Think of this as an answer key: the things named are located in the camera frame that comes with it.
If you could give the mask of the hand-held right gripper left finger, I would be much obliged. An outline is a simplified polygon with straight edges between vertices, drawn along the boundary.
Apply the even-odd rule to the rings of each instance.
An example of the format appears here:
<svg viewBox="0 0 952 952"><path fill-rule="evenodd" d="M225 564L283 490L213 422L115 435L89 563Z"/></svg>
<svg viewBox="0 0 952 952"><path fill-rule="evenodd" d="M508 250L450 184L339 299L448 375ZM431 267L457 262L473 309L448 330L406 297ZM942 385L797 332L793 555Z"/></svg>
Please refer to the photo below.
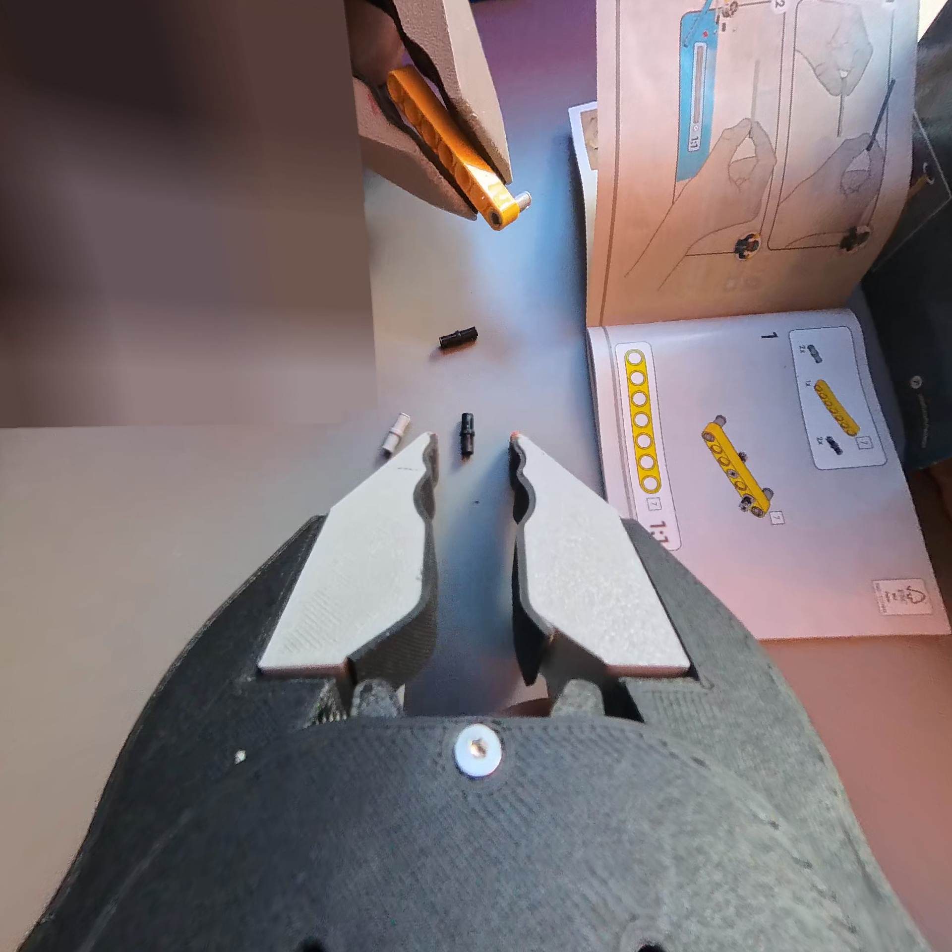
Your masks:
<svg viewBox="0 0 952 952"><path fill-rule="evenodd" d="M438 438L426 432L321 523L259 670L339 684L411 682L436 643Z"/></svg>

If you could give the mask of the black lego box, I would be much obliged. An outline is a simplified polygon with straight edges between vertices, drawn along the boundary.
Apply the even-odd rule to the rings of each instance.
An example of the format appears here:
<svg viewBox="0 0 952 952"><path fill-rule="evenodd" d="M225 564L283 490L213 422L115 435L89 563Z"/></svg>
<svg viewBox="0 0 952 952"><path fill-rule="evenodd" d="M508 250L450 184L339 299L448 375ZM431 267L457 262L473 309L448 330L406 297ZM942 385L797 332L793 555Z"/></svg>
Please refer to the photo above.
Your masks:
<svg viewBox="0 0 952 952"><path fill-rule="evenodd" d="M951 7L918 44L906 206L863 279L915 470L951 455Z"/></svg>

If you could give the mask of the lego instruction booklet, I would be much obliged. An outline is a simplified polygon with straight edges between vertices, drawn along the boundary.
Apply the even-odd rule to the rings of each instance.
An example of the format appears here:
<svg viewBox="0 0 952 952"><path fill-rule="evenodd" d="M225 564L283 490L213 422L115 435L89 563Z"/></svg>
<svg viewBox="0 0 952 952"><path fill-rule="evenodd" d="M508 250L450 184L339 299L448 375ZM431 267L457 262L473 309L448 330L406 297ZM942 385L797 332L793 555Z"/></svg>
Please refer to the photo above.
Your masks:
<svg viewBox="0 0 952 952"><path fill-rule="evenodd" d="M849 308L898 243L920 2L598 2L569 110L608 501L758 638L950 624Z"/></svg>

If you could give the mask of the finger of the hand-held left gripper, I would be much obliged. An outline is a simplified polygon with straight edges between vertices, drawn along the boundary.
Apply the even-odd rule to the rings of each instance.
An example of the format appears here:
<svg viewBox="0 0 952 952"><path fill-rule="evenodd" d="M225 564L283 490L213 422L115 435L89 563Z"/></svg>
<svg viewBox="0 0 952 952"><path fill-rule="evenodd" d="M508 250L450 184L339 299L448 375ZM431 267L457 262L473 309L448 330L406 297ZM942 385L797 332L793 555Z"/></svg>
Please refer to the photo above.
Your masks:
<svg viewBox="0 0 952 952"><path fill-rule="evenodd" d="M436 208L475 220L477 210L452 184L435 152L404 120L383 87L354 77L354 101L363 163Z"/></svg>
<svg viewBox="0 0 952 952"><path fill-rule="evenodd" d="M494 173L513 176L496 89L469 1L393 1L411 60L439 89L454 121Z"/></svg>

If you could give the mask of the yellow lego beam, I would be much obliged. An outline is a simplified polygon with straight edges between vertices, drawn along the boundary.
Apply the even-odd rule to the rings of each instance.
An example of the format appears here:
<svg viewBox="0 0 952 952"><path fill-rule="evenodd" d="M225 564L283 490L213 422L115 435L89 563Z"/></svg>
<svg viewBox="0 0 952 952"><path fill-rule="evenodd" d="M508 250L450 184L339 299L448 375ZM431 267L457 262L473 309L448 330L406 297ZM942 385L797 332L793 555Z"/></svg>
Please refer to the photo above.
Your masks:
<svg viewBox="0 0 952 952"><path fill-rule="evenodd" d="M400 66L388 74L387 93L408 125L435 152L450 182L458 185L494 231L518 219L513 195L502 178L414 65Z"/></svg>

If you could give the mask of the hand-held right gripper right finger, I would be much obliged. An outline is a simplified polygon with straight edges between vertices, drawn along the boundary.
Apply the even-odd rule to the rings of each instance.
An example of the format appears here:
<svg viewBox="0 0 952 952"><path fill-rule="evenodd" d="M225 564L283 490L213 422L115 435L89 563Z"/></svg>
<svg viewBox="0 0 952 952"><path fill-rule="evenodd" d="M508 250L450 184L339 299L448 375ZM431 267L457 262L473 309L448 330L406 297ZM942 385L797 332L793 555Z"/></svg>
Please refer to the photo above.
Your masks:
<svg viewBox="0 0 952 952"><path fill-rule="evenodd" d="M688 655L619 512L523 433L510 436L509 475L525 684L685 675Z"/></svg>

